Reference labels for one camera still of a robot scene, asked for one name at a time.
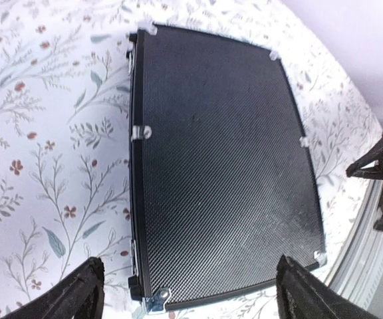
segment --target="floral pattern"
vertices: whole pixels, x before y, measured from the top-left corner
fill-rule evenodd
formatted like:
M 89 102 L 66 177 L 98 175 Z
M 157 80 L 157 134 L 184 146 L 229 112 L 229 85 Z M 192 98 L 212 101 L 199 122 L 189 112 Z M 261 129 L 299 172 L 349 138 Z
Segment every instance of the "floral pattern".
M 128 295 L 130 207 L 126 51 L 138 21 L 202 30 L 279 52 L 309 139 L 328 264 L 367 182 L 346 166 L 380 137 L 363 97 L 278 0 L 0 1 L 0 317 L 89 256 L 106 269 L 105 318 L 145 315 Z M 275 288 L 163 319 L 278 318 Z

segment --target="white wall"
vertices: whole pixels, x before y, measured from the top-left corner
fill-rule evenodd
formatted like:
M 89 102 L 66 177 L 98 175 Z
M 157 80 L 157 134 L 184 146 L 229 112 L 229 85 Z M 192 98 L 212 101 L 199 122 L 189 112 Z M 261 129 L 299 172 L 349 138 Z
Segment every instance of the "white wall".
M 383 1 L 283 2 L 345 68 L 383 125 Z

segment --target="table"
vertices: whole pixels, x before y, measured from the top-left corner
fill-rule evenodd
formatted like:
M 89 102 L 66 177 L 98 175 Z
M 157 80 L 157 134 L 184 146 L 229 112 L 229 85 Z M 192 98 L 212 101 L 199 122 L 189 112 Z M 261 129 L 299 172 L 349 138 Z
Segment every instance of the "table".
M 105 318 L 143 318 L 129 299 L 127 34 L 138 21 L 199 29 L 279 52 L 310 141 L 326 233 L 325 280 L 368 187 L 348 164 L 381 127 L 346 73 L 278 0 L 0 2 L 0 317 L 98 256 Z M 274 319 L 275 289 L 163 314 Z

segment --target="floral tablecloth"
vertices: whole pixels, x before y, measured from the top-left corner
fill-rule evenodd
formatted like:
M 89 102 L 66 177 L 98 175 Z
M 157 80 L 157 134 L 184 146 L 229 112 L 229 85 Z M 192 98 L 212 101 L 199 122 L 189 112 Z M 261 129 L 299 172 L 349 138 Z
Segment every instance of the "floral tablecloth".
M 381 127 L 319 40 L 279 1 L 0 1 L 0 317 L 88 256 L 106 267 L 105 318 L 143 318 L 129 298 L 127 34 L 153 20 L 279 51 L 319 184 L 328 264 L 367 182 L 345 167 Z M 275 289 L 155 318 L 277 318 Z

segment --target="black rectangular panel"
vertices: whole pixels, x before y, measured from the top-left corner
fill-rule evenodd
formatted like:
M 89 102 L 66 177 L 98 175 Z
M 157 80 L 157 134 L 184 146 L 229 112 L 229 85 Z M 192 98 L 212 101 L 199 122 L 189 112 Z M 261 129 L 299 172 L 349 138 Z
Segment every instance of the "black rectangular panel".
M 135 40 L 132 126 L 152 135 L 131 145 L 132 295 L 170 288 L 173 310 L 274 284 L 282 255 L 318 267 L 317 187 L 281 61 L 173 27 Z

